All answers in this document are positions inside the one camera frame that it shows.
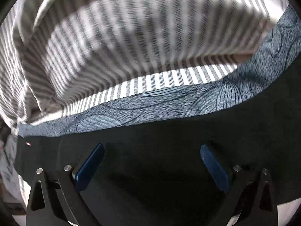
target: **striped fabric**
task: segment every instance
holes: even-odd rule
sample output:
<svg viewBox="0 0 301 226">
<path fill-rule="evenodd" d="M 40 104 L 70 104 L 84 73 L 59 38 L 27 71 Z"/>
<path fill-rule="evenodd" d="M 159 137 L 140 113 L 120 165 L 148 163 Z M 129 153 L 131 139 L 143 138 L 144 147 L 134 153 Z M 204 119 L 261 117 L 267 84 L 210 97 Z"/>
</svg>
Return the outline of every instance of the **striped fabric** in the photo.
<svg viewBox="0 0 301 226">
<path fill-rule="evenodd" d="M 0 27 L 8 125 L 80 113 L 237 68 L 287 0 L 18 0 Z"/>
</svg>

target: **patterned fabric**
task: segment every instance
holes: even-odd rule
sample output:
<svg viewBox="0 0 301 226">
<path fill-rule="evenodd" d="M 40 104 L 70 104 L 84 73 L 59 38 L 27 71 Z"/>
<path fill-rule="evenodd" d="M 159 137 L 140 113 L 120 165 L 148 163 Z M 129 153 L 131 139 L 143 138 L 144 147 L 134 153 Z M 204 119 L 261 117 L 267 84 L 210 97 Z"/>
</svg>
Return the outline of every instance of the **patterned fabric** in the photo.
<svg viewBox="0 0 301 226">
<path fill-rule="evenodd" d="M 287 0 L 18 0 L 0 27 L 10 126 L 151 90 L 219 80 Z"/>
<path fill-rule="evenodd" d="M 203 115 L 246 101 L 266 89 L 301 52 L 301 20 L 288 6 L 255 54 L 236 71 L 207 84 L 178 86 L 116 99 L 78 115 L 37 126 L 19 135 L 55 137 L 151 121 Z"/>
</svg>

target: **silver screw head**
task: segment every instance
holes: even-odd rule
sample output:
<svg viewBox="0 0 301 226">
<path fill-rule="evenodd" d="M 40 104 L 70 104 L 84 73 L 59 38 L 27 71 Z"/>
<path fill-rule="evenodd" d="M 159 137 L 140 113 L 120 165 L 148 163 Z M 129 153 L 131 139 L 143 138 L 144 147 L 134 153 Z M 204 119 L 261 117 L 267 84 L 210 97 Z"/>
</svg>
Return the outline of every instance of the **silver screw head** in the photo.
<svg viewBox="0 0 301 226">
<path fill-rule="evenodd" d="M 236 172 L 240 172 L 241 171 L 241 167 L 236 165 L 233 167 L 233 170 L 236 171 Z"/>
<path fill-rule="evenodd" d="M 267 175 L 267 174 L 268 174 L 268 169 L 263 168 L 263 169 L 262 169 L 262 173 L 263 173 L 264 175 Z"/>
<path fill-rule="evenodd" d="M 37 169 L 37 174 L 41 174 L 43 172 L 43 168 Z"/>
<path fill-rule="evenodd" d="M 68 172 L 68 171 L 71 170 L 71 168 L 72 168 L 72 166 L 66 165 L 66 166 L 64 167 L 64 170 L 65 170 L 66 172 Z"/>
</svg>

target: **blue patterned fabric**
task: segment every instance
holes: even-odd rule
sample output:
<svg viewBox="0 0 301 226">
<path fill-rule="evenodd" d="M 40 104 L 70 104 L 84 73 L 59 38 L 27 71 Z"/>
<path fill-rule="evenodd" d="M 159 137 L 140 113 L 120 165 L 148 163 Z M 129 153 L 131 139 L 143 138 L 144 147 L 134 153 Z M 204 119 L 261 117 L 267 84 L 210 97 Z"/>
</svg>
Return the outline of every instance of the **blue patterned fabric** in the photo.
<svg viewBox="0 0 301 226">
<path fill-rule="evenodd" d="M 266 89 L 290 66 L 300 51 L 301 21 L 288 6 L 255 54 L 219 81 L 137 94 L 37 126 L 21 124 L 19 135 L 54 137 L 204 115 L 230 108 Z"/>
</svg>

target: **black fabric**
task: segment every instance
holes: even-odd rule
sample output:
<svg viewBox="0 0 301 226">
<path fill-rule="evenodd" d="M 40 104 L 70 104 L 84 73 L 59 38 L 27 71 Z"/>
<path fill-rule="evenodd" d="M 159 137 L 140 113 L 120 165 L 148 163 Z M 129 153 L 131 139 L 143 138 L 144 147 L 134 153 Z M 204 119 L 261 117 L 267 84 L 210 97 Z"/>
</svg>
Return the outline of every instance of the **black fabric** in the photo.
<svg viewBox="0 0 301 226">
<path fill-rule="evenodd" d="M 226 110 L 56 138 L 19 137 L 15 167 L 32 185 L 37 168 L 75 165 L 88 146 L 103 143 L 105 158 L 82 192 L 101 224 L 204 225 L 223 198 L 200 158 L 208 141 L 231 166 L 268 168 L 277 204 L 301 197 L 300 93 L 299 55 L 264 92 Z"/>
</svg>

